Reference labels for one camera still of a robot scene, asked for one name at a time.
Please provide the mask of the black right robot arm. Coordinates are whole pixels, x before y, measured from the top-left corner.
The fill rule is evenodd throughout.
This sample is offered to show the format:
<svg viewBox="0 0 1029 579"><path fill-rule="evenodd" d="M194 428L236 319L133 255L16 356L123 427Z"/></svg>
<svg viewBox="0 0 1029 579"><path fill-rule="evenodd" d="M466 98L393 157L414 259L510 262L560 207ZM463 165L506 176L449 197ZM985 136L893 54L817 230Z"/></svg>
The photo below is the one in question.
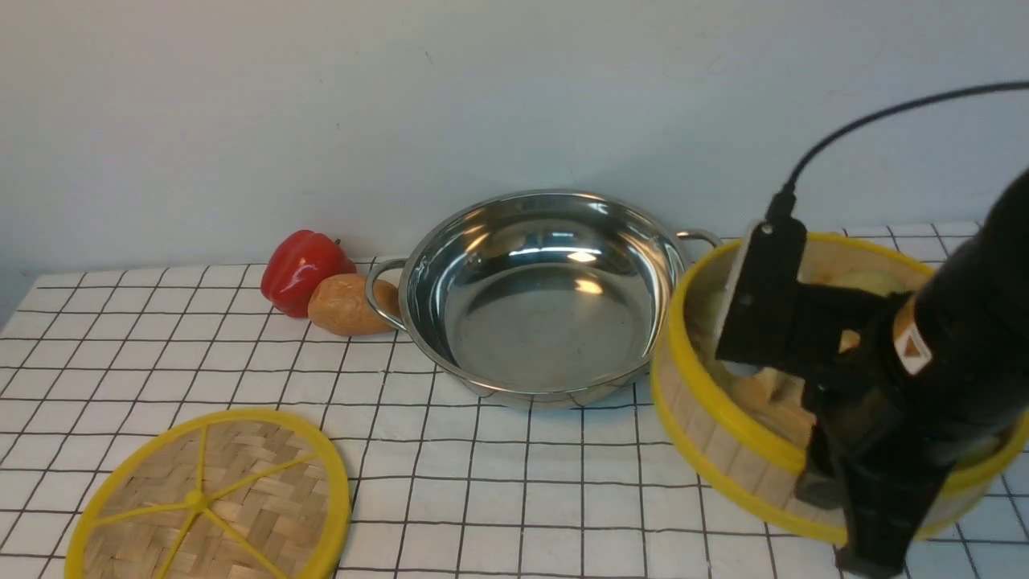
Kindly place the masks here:
<svg viewBox="0 0 1029 579"><path fill-rule="evenodd" d="M841 374L804 388L797 497L842 508L846 572L900 575L960 462L1027 409L1027 198L1020 175L921 289L887 300Z"/></svg>

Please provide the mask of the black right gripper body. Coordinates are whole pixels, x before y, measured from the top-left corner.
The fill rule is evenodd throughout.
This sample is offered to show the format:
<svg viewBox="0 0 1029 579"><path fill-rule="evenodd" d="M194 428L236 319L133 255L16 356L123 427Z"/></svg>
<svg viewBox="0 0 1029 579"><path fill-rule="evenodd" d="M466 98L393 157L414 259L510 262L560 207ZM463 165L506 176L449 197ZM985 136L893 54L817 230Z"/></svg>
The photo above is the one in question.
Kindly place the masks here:
<svg viewBox="0 0 1029 579"><path fill-rule="evenodd" d="M914 379L894 345L894 319L914 297L911 290L880 296L850 287L800 287L793 345L807 381L802 407L852 449L849 462L956 465L916 407Z"/></svg>

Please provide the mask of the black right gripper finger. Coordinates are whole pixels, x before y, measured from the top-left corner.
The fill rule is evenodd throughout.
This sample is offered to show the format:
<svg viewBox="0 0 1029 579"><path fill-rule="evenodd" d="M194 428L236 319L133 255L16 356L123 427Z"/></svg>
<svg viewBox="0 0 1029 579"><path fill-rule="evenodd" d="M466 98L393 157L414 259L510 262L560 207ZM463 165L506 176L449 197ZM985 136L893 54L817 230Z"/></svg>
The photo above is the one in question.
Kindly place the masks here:
<svg viewBox="0 0 1029 579"><path fill-rule="evenodd" d="M842 487L847 538L835 550L835 564L861 578L894 578L951 466L875 468L863 462L836 462Z"/></svg>
<svg viewBox="0 0 1029 579"><path fill-rule="evenodd" d="M833 431L816 421L807 444L804 468L794 484L799 501L821 510L849 511L850 491L845 465L852 449Z"/></svg>

